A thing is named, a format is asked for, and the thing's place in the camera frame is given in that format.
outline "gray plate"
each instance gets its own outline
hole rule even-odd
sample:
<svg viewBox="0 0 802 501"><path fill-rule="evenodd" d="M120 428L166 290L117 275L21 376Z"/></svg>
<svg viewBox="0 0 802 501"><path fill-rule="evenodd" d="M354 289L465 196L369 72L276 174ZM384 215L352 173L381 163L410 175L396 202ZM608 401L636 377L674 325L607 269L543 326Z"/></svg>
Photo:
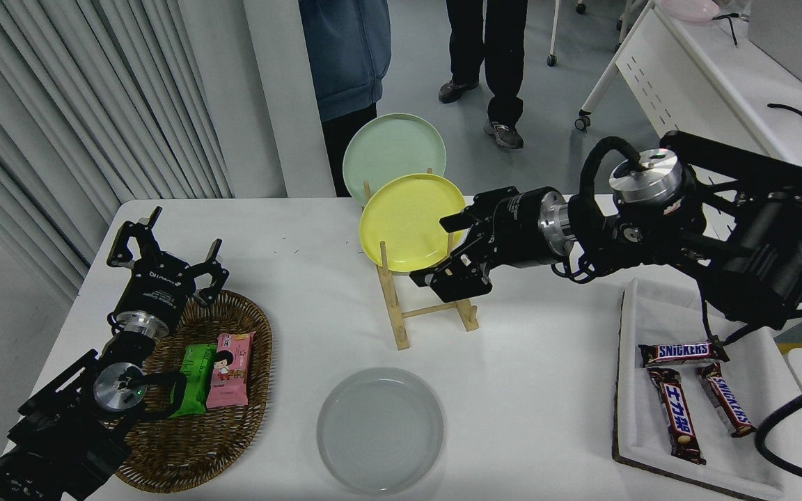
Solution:
<svg viewBox="0 0 802 501"><path fill-rule="evenodd" d="M317 420L317 446L327 468L338 481L367 494L414 485L432 468L442 442L435 395L417 376L390 367L346 378Z"/></svg>

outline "blue jacket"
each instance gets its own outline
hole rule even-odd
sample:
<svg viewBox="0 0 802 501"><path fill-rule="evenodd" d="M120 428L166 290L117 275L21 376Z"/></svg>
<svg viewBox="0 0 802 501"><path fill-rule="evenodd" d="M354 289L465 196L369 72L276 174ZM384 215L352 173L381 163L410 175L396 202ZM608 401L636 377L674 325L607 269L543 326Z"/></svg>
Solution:
<svg viewBox="0 0 802 501"><path fill-rule="evenodd" d="M299 0L321 121L382 97L391 59L386 0Z"/></svg>

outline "black pants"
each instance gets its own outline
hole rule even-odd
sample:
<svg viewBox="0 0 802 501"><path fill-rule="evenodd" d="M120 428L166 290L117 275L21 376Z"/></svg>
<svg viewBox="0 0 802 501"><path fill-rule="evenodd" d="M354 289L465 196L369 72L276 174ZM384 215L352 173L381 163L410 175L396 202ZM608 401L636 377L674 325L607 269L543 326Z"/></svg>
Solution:
<svg viewBox="0 0 802 501"><path fill-rule="evenodd" d="M333 186L336 187L336 196L351 196L343 180L343 158L354 133L373 118L376 118L376 104L336 117L333 120L321 122L321 128L324 130L324 142L327 145L327 159L330 161L330 172L333 175Z"/></svg>
<svg viewBox="0 0 802 501"><path fill-rule="evenodd" d="M487 86L494 98L487 105L487 117L513 126L521 117L518 98L525 68L525 16L528 0L446 0L451 22L451 74L454 82L478 80L485 62Z"/></svg>

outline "sneaker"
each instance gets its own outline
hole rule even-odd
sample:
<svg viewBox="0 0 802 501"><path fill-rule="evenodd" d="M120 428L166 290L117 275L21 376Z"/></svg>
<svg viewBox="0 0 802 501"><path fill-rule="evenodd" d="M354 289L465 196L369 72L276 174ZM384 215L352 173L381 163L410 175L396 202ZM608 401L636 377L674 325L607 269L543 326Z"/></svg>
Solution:
<svg viewBox="0 0 802 501"><path fill-rule="evenodd" d="M520 150L525 146L525 140L521 138L519 132L515 127L501 124L499 122L492 122L489 118L485 122L485 134L493 136L497 140L497 145L501 148L509 148L510 150Z"/></svg>
<svg viewBox="0 0 802 501"><path fill-rule="evenodd" d="M462 96L464 92L477 88L477 86L478 80L472 83L456 83L454 79L450 79L448 83L445 83L445 85L442 85L439 89L439 101L445 102L445 104L454 102L459 99L459 96Z"/></svg>

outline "woven basket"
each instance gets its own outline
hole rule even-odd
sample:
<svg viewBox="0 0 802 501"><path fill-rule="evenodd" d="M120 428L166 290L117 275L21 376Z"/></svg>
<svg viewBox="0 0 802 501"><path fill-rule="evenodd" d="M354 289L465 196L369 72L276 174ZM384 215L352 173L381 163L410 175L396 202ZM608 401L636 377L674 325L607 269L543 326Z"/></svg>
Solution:
<svg viewBox="0 0 802 501"><path fill-rule="evenodd" d="M132 455L117 472L122 481L147 492L178 492L210 481L238 459L265 415L271 372L271 326L249 299L222 291L213 305L190 301L172 336L159 340L144 362L146 374L178 371L184 348L215 343L220 333L255 331L247 392L249 405L207 410L158 422L140 422L125 442ZM168 406L169 392L151 387L144 397L149 409Z"/></svg>

